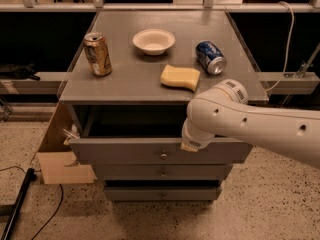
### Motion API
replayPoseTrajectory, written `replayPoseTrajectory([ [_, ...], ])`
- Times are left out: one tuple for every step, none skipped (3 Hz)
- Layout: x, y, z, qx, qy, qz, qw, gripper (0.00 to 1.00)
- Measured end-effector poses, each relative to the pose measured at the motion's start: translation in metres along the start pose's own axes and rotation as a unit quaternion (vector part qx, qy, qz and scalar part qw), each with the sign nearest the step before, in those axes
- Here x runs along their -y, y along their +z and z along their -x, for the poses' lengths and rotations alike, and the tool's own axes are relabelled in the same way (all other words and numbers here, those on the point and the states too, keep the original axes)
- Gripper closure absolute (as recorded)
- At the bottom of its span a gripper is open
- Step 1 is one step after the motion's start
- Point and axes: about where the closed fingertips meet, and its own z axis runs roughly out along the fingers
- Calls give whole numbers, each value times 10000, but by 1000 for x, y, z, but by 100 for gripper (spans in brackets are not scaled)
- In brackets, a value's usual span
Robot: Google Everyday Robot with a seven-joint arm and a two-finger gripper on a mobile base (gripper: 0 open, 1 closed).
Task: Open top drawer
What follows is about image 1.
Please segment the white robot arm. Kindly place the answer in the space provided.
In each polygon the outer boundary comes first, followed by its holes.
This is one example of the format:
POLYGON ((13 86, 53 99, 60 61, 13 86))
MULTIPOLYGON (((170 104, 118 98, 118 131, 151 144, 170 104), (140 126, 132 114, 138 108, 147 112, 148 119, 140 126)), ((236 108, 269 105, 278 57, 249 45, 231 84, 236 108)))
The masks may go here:
POLYGON ((189 102, 181 148, 196 152, 217 135, 320 168, 320 112, 250 106, 236 80, 223 80, 189 102))

